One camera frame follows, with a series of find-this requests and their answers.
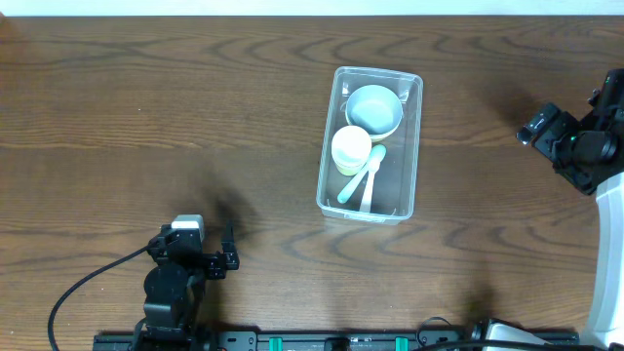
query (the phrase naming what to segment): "wood grain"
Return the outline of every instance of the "wood grain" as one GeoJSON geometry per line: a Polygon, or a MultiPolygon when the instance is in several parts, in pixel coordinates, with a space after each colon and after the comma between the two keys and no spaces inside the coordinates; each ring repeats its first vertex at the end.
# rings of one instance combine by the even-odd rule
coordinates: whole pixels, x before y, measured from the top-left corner
{"type": "MultiPolygon", "coordinates": [[[[410,329],[434,315],[582,328],[598,245],[584,197],[515,132],[576,116],[624,64],[624,19],[102,18],[0,24],[0,349],[49,349],[59,296],[198,213],[241,270],[207,323],[410,329]],[[416,211],[396,227],[315,204],[334,71],[425,84],[416,211]]],[[[63,350],[142,317],[140,256],[59,311],[63,350]]]]}

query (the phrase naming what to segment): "white spoon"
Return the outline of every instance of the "white spoon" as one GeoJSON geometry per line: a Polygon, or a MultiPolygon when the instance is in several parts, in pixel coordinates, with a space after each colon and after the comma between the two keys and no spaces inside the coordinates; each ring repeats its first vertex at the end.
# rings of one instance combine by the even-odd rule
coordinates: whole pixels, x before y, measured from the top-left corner
{"type": "Polygon", "coordinates": [[[367,180],[367,187],[364,189],[364,195],[362,196],[362,204],[360,205],[361,213],[371,212],[371,200],[372,200],[372,183],[374,182],[374,174],[379,171],[379,165],[381,162],[377,159],[370,160],[369,163],[369,180],[367,180]]]}
{"type": "Polygon", "coordinates": [[[386,156],[386,147],[383,145],[375,146],[369,155],[369,159],[367,163],[362,167],[362,169],[349,181],[349,183],[340,191],[338,194],[338,202],[340,204],[344,204],[349,201],[353,192],[358,187],[358,184],[364,178],[364,175],[369,171],[369,166],[373,160],[377,161],[377,169],[379,169],[378,164],[381,163],[381,160],[386,156]]]}

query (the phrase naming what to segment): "white cup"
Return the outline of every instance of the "white cup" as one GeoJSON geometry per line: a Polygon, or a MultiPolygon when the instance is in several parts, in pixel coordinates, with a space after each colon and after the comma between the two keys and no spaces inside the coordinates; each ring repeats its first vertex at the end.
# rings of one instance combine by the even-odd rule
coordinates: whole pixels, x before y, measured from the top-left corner
{"type": "Polygon", "coordinates": [[[341,128],[331,140],[331,157],[338,170],[353,176],[366,164],[371,154],[371,137],[357,126],[341,128]]]}

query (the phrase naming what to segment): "clear plastic container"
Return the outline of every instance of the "clear plastic container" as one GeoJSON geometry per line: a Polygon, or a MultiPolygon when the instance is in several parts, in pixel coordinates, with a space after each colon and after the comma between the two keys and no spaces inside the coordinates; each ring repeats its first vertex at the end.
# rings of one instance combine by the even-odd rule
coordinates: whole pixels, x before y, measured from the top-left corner
{"type": "Polygon", "coordinates": [[[336,70],[316,195],[323,215],[384,224],[398,224],[411,217],[416,193],[421,106],[422,79],[415,74],[365,67],[340,67],[336,70]],[[374,178],[369,214],[359,212],[368,176],[364,177],[349,201],[340,204],[336,197],[351,176],[342,175],[332,160],[333,135],[348,125],[345,117],[347,100],[358,88],[366,85],[380,85],[393,91],[401,100],[404,113],[399,128],[379,142],[386,146],[387,152],[374,178]]]}

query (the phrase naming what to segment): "black cable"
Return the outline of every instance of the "black cable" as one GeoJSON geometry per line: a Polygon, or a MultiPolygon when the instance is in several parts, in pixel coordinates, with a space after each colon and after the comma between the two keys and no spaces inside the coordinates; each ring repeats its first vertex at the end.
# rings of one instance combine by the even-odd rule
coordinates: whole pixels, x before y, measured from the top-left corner
{"type": "Polygon", "coordinates": [[[142,320],[138,321],[138,323],[136,323],[135,333],[133,337],[133,346],[130,351],[138,350],[138,345],[140,344],[140,331],[143,329],[143,326],[145,326],[145,321],[147,321],[147,318],[143,318],[142,320]]]}
{"type": "Polygon", "coordinates": [[[417,349],[417,351],[439,351],[439,350],[453,350],[462,348],[473,347],[500,347],[524,351],[562,351],[566,350],[563,347],[550,344],[531,344],[527,342],[516,341],[502,341],[502,340],[465,340],[465,341],[452,341],[452,342],[440,342],[429,346],[423,346],[417,349]]]}
{"type": "Polygon", "coordinates": [[[59,351],[59,346],[57,345],[57,340],[55,339],[55,331],[54,331],[54,324],[55,324],[55,317],[57,316],[57,312],[59,312],[59,308],[60,306],[64,303],[64,301],[71,295],[71,293],[73,293],[76,289],[80,288],[81,285],[87,283],[91,278],[95,277],[96,275],[98,275],[101,272],[104,272],[118,264],[124,263],[125,261],[134,258],[135,256],[138,256],[139,254],[142,254],[144,252],[146,252],[149,248],[151,248],[154,244],[150,244],[147,245],[145,247],[143,247],[142,249],[139,249],[133,253],[130,253],[129,255],[120,258],[110,264],[107,264],[103,267],[101,267],[100,269],[96,270],[95,272],[89,274],[88,276],[86,276],[85,278],[81,279],[80,281],[78,281],[78,283],[74,284],[73,287],[69,288],[69,290],[67,290],[57,301],[57,304],[55,304],[55,306],[52,308],[52,312],[50,312],[50,318],[48,318],[48,339],[50,339],[50,346],[52,346],[52,350],[53,351],[59,351]]]}
{"type": "Polygon", "coordinates": [[[431,317],[428,320],[422,322],[422,324],[420,325],[420,327],[418,327],[418,329],[416,330],[416,341],[418,341],[418,343],[420,344],[420,346],[425,346],[425,341],[422,341],[422,339],[420,338],[420,332],[422,332],[422,329],[428,325],[429,323],[433,322],[433,321],[441,321],[444,322],[446,324],[448,324],[449,326],[452,326],[452,324],[447,321],[446,319],[442,318],[442,317],[431,317]]]}

